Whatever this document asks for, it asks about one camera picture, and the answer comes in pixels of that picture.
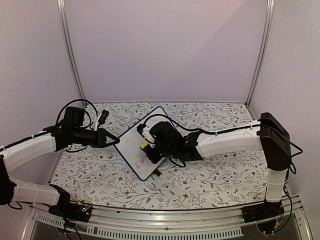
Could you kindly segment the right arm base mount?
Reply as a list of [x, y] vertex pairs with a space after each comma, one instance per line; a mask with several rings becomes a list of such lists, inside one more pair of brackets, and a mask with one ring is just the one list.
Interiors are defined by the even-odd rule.
[[256, 205], [244, 206], [241, 208], [242, 218], [245, 223], [274, 218], [285, 213], [282, 201], [268, 202], [264, 201]]

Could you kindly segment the blue framed whiteboard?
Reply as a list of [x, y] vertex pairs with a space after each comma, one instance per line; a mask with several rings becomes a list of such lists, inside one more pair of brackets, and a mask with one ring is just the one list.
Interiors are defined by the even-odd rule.
[[152, 163], [146, 153], [141, 150], [145, 139], [138, 133], [137, 127], [147, 117], [155, 114], [167, 115], [161, 106], [157, 106], [149, 113], [144, 113], [139, 121], [119, 136], [119, 143], [115, 145], [120, 156], [141, 181], [146, 181], [166, 159], [161, 157], [158, 163]]

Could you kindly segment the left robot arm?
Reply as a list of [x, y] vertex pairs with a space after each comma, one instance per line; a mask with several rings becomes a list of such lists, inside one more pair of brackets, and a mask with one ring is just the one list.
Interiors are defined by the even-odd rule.
[[120, 139], [102, 128], [109, 115], [96, 112], [96, 120], [84, 125], [87, 110], [67, 103], [57, 115], [55, 124], [19, 141], [0, 148], [0, 204], [39, 203], [55, 208], [63, 217], [74, 213], [70, 194], [56, 185], [41, 185], [10, 178], [17, 168], [41, 156], [59, 152], [74, 144], [83, 148], [107, 148]]

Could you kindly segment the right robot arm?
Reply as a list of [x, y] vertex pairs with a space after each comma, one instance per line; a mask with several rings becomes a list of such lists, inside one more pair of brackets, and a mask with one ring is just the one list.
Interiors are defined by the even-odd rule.
[[184, 127], [188, 131], [185, 136], [176, 130], [179, 125], [160, 113], [148, 116], [138, 125], [137, 132], [145, 140], [140, 148], [153, 164], [162, 158], [177, 159], [184, 164], [228, 152], [263, 151], [268, 176], [265, 202], [259, 206], [258, 213], [262, 218], [269, 218], [278, 210], [287, 171], [293, 164], [291, 148], [296, 148], [298, 155], [303, 150], [291, 141], [289, 133], [272, 114], [264, 112], [258, 120], [219, 131]]

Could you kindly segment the yellow whiteboard eraser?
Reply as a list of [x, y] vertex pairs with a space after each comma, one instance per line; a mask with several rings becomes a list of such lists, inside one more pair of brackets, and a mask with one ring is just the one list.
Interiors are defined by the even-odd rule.
[[147, 141], [145, 141], [143, 144], [141, 144], [140, 145], [140, 148], [143, 150], [143, 149], [145, 149], [146, 147], [148, 147], [150, 144], [147, 142]]

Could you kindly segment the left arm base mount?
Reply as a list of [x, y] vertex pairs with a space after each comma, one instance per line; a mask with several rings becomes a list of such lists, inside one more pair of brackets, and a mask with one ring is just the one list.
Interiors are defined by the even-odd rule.
[[59, 199], [56, 205], [51, 205], [48, 212], [63, 219], [88, 223], [92, 214], [91, 203], [84, 200], [72, 202], [69, 198]]

